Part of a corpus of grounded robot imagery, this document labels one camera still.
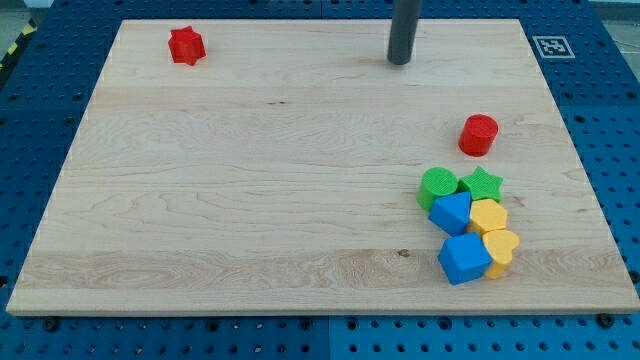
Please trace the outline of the grey cylindrical robot arm stick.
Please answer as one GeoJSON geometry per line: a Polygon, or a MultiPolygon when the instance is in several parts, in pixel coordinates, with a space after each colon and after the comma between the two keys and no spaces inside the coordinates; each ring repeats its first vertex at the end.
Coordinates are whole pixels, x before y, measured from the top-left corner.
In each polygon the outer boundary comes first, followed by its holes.
{"type": "Polygon", "coordinates": [[[422,0],[396,0],[394,2],[387,60],[393,65],[410,62],[418,21],[422,12],[422,0]]]}

